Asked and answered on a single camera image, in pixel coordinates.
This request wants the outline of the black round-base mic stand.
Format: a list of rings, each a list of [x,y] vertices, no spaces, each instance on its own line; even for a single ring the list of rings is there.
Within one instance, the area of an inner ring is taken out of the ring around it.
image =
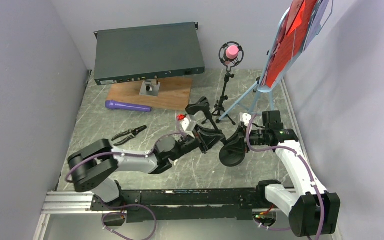
[[[210,129],[216,129],[216,130],[221,130],[218,126],[217,126],[217,123],[216,121],[214,120],[214,116],[212,116],[212,112],[210,111],[210,104],[209,104],[209,101],[208,99],[203,96],[201,97],[198,102],[196,103],[190,103],[186,106],[185,108],[185,111],[187,113],[187,115],[194,115],[201,112],[203,113],[204,117],[205,117],[205,121],[206,122],[209,122],[211,124],[211,128]],[[200,125],[200,126],[203,126],[204,123],[196,123],[196,127],[197,125]],[[236,129],[238,128],[238,126],[243,126],[241,123],[239,124],[234,124],[236,126]],[[238,166],[240,163],[243,162],[243,160],[245,159],[245,155],[229,155],[229,154],[225,154],[223,152],[223,147],[224,145],[227,143],[227,140],[230,138],[230,137],[225,137],[226,140],[224,143],[222,142],[219,142],[219,143],[222,143],[223,146],[222,148],[220,149],[219,151],[219,154],[218,154],[218,158],[221,162],[222,165],[226,166],[226,167],[235,167],[235,166]]]

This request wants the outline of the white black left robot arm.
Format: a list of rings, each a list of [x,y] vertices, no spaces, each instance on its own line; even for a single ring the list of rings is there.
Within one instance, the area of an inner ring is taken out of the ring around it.
[[[226,137],[219,129],[196,125],[191,134],[175,139],[174,133],[160,137],[148,151],[132,151],[112,146],[108,139],[100,139],[72,154],[67,163],[65,177],[78,193],[92,192],[100,197],[111,210],[124,203],[121,186],[111,180],[115,172],[140,172],[159,175],[173,166],[173,162],[190,152],[200,149],[205,154]]]

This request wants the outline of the purple microphone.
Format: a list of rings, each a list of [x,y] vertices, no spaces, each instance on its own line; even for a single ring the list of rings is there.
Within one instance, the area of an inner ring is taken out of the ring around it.
[[[128,110],[136,112],[151,112],[152,108],[146,105],[119,102],[115,100],[106,100],[105,107],[110,110]]]

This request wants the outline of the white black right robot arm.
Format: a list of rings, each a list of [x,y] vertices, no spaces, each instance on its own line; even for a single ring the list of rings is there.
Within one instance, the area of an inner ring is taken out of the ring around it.
[[[274,205],[287,217],[296,237],[314,237],[336,232],[341,200],[329,192],[309,165],[293,129],[287,129],[278,110],[262,113],[263,126],[255,115],[240,113],[239,124],[219,153],[220,162],[235,167],[248,152],[273,151],[284,165],[295,192],[278,180],[263,180],[256,187],[255,200],[262,207]]]

